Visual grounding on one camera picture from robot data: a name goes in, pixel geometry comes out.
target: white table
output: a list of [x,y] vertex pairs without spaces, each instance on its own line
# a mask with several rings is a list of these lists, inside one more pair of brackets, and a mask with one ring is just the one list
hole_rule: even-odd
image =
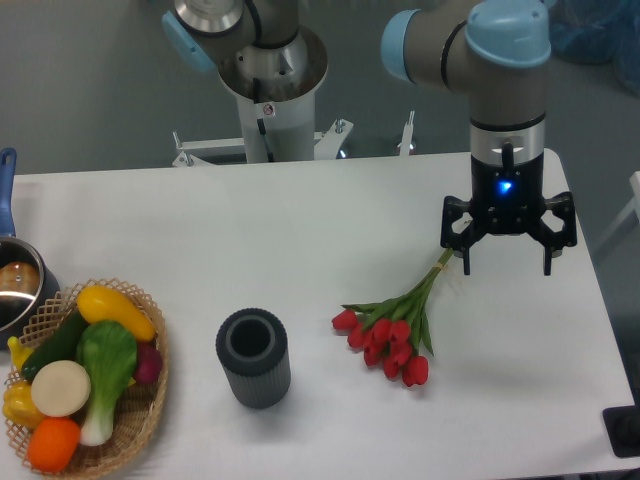
[[[545,195],[567,188],[548,151]],[[406,291],[441,252],[443,197],[470,195],[468,154],[32,175],[18,236],[62,285],[118,277],[163,309],[171,380],[158,435],[116,478],[486,479],[634,468],[601,412],[632,396],[579,244],[542,273],[528,237],[453,259],[428,314],[423,388],[369,372],[330,319]],[[214,349],[257,306],[285,324],[293,380],[275,407],[232,396]],[[0,373],[9,367],[0,356]],[[8,446],[3,478],[32,478]]]

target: tulip bouquet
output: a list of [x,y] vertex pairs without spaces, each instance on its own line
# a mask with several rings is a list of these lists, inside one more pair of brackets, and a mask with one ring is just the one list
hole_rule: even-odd
[[389,380],[402,374],[408,387],[424,385],[429,378],[429,362],[420,355],[420,344],[433,355],[425,305],[433,283],[453,251],[447,249],[438,263],[404,295],[380,303],[343,305],[333,320],[333,328],[349,332],[347,343],[364,351],[364,361],[372,367],[382,362]]

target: red tulip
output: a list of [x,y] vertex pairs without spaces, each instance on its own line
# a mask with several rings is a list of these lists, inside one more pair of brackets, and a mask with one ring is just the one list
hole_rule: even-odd
[[367,364],[367,367],[373,367],[380,361],[379,353],[371,353],[365,350],[364,352],[364,363]]
[[336,330],[353,330],[358,324],[358,316],[353,310],[345,310],[331,320]]
[[413,387],[416,384],[416,381],[411,376],[411,372],[406,367],[402,369],[402,381],[407,387]]
[[372,355],[380,355],[384,347],[386,347],[386,344],[376,343],[374,336],[373,330],[368,330],[364,334],[364,351]]
[[391,355],[390,357],[398,366],[403,366],[406,364],[409,359],[413,355],[413,347],[407,341],[400,344],[391,344]]
[[411,335],[411,327],[404,320],[394,322],[389,329],[389,341],[391,343],[406,342]]
[[417,385],[427,383],[427,379],[429,378],[429,362],[426,357],[413,357],[409,360],[409,363],[407,363],[405,370],[409,371],[411,378],[413,378]]
[[391,357],[387,357],[384,359],[384,362],[382,363],[382,369],[384,370],[384,374],[389,380],[393,380],[398,376],[398,373],[400,373],[400,366]]
[[378,320],[373,328],[373,341],[376,343],[387,343],[389,341],[389,330],[391,329],[391,320],[388,318],[381,318]]
[[358,322],[351,330],[347,337],[347,343],[351,348],[362,348],[364,345],[364,333],[362,332],[362,323]]

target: ribbed rubber cylinder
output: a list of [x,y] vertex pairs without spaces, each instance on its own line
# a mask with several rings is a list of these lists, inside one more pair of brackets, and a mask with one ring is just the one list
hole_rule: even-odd
[[243,405],[267,408],[289,390],[287,333],[272,313],[259,308],[235,312],[218,331],[216,352],[231,391]]

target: blue pot handle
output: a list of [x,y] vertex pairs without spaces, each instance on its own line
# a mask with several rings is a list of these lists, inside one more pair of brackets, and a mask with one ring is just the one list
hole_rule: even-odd
[[16,227],[11,215],[13,177],[16,173],[18,154],[13,148],[0,152],[0,236],[16,236]]

